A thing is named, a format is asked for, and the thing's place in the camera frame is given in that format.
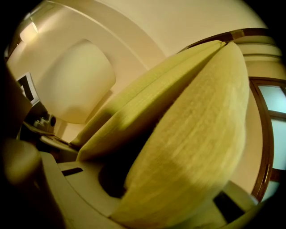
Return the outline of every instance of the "frosted glass panel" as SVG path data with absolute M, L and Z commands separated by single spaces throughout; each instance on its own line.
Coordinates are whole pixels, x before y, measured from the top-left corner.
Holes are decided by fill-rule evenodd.
M 273 168 L 286 170 L 286 122 L 272 119 L 274 135 Z
M 279 87 L 258 86 L 268 110 L 286 113 L 286 96 Z
M 279 183 L 275 181 L 269 181 L 266 192 L 263 196 L 263 200 L 268 199 L 269 197 L 273 196 L 279 187 Z

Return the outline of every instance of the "fabric upholstery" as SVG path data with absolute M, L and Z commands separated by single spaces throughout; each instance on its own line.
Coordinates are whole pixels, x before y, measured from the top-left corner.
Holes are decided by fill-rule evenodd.
M 162 117 L 132 165 L 111 218 L 138 229 L 176 225 L 210 202 L 245 144 L 248 75 L 234 43 L 222 48 Z
M 88 160 L 109 153 L 157 122 L 158 117 L 170 107 L 221 46 L 224 44 L 216 43 L 197 52 L 166 71 L 161 77 L 157 77 L 152 83 L 147 84 L 152 75 L 142 77 L 142 85 L 145 84 L 146 87 L 137 95 L 132 95 L 133 98 L 90 138 L 80 149 L 77 160 Z M 142 87 L 139 85 L 140 83 L 135 84 L 135 88 Z
M 148 87 L 152 82 L 160 78 L 170 69 L 174 68 L 187 58 L 203 51 L 213 45 L 220 44 L 221 41 L 207 42 L 174 56 L 169 57 L 162 63 L 158 64 L 144 75 L 139 77 L 121 93 L 107 103 L 91 120 L 87 123 L 84 129 L 71 142 L 71 145 L 82 147 L 116 112 L 123 108 L 131 99 L 137 96 L 142 90 Z

